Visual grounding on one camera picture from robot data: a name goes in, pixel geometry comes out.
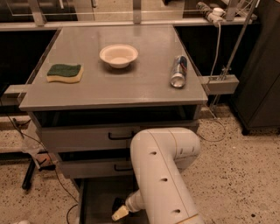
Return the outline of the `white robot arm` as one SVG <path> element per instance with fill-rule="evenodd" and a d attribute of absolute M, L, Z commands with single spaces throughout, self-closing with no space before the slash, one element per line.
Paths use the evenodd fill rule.
<path fill-rule="evenodd" d="M 145 129 L 130 144 L 139 189 L 112 215 L 118 221 L 145 210 L 150 224 L 205 224 L 180 172 L 200 154 L 198 136 L 185 128 Z"/>

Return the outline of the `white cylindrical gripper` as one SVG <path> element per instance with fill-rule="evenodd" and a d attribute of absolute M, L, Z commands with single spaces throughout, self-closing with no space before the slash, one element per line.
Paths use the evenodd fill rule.
<path fill-rule="evenodd" d="M 131 193 L 125 200 L 125 205 L 120 206 L 113 214 L 112 220 L 118 221 L 127 216 L 129 212 L 136 213 L 145 209 L 144 200 L 139 190 Z"/>

